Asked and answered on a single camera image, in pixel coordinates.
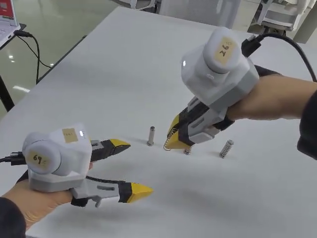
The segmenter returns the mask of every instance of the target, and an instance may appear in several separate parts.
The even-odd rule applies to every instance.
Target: hand
[[[260,78],[251,93],[228,109],[231,120],[300,118],[317,83],[281,75]]]
[[[51,213],[56,207],[69,203],[72,194],[68,191],[43,193],[29,188],[29,181],[18,182],[3,197],[14,202],[22,212],[26,221],[26,230]]]

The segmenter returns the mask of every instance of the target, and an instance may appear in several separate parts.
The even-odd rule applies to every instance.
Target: floor
[[[244,0],[234,29],[246,31],[252,19],[250,12],[259,0]],[[118,5],[110,0],[13,0],[18,21],[27,25],[39,41],[41,60],[53,65],[84,35],[89,34]],[[315,45],[317,32],[309,44]],[[19,39],[0,51],[0,74],[15,103],[35,86],[36,57]],[[47,68],[41,67],[40,75]],[[0,103],[0,118],[6,114]]]

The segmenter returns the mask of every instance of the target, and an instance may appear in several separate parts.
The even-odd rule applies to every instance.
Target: metal pin
[[[227,143],[225,144],[224,148],[222,149],[222,151],[219,153],[219,156],[221,158],[225,159],[227,154],[231,150],[233,144],[234,144],[233,140],[228,140]]]
[[[185,149],[184,150],[184,154],[185,155],[190,155],[192,153],[192,147],[190,147],[189,149]]]
[[[150,134],[149,134],[149,140],[147,142],[148,146],[154,145],[154,134],[155,134],[155,127],[151,126],[150,128]]]

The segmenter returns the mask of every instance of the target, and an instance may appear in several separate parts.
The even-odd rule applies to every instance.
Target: beige sticker
[[[43,170],[46,170],[50,165],[50,159],[46,156],[43,156],[35,151],[30,151],[28,156],[26,157],[26,162],[28,164],[33,164]]]
[[[78,141],[74,128],[66,128],[66,129],[63,129],[62,131],[63,131],[63,135],[64,135],[64,139],[66,143]]]
[[[225,65],[231,58],[235,47],[236,44],[231,38],[223,37],[217,51],[214,53],[215,60],[220,62],[222,65]]]

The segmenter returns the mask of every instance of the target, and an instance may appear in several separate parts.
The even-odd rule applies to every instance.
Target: coil spring
[[[173,134],[175,134],[176,132],[177,132],[177,129],[175,129],[175,128],[170,131],[170,133],[168,134],[167,139],[166,139],[166,141],[165,141],[165,143],[163,145],[164,150],[166,150],[166,151],[170,151],[171,150],[171,149],[167,149],[166,145],[168,144],[168,142],[169,142],[170,138],[173,136]]]
[[[192,147],[190,147],[189,149],[185,149],[184,150],[184,154],[185,155],[190,155],[192,153]]]
[[[222,151],[219,154],[221,158],[223,158],[223,159],[226,158],[226,156],[229,153],[229,151],[231,150],[233,144],[234,144],[233,140],[228,140],[227,141],[227,143],[225,144],[224,148],[222,149]]]

